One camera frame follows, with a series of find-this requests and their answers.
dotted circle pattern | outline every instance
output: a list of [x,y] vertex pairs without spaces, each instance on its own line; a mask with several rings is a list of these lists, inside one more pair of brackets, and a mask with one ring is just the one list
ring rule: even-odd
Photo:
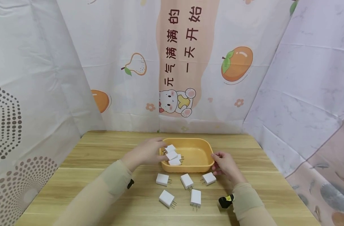
[[0,179],[0,226],[15,224],[57,167],[51,158],[39,156],[4,174]]
[[16,97],[0,88],[0,160],[21,142],[22,117]]

left hand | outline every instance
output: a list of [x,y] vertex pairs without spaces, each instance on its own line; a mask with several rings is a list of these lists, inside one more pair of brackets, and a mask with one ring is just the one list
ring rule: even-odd
[[140,143],[136,148],[126,153],[122,157],[122,162],[127,168],[133,172],[139,165],[156,164],[158,162],[167,161],[165,155],[159,155],[159,149],[167,147],[163,142],[163,138],[151,138]]

wooden table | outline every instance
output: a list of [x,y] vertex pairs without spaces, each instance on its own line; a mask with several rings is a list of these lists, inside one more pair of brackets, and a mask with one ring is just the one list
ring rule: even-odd
[[[278,225],[319,225],[258,143],[249,135],[111,131],[86,133],[16,225],[52,225],[69,202],[104,168],[144,139],[156,136],[199,137],[207,140],[214,152],[231,153]],[[202,174],[191,174],[195,182],[193,187],[202,191],[202,206],[196,212],[189,205],[190,193],[184,190],[179,180],[181,174],[169,174],[172,185],[166,188],[155,183],[157,173],[164,173],[160,164],[139,167],[133,174],[133,187],[113,204],[99,225],[239,225],[232,207],[226,210],[218,205],[218,199],[231,192],[229,181],[223,176],[218,177],[216,183],[205,186],[199,183]],[[176,209],[167,209],[158,201],[164,189],[176,197]]]

orange plastic tray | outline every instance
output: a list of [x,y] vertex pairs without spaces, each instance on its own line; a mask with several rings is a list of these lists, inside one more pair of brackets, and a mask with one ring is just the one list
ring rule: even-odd
[[174,145],[176,152],[184,157],[182,165],[170,166],[167,161],[162,162],[162,168],[169,173],[204,173],[214,164],[211,155],[211,145],[200,138],[166,138],[167,145]]

cartoon bear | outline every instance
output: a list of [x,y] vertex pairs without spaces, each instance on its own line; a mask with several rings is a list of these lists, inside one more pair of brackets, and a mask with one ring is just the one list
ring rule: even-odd
[[196,91],[193,88],[188,88],[185,92],[172,89],[160,91],[159,112],[177,112],[183,117],[189,117],[192,114],[192,104],[195,96]]

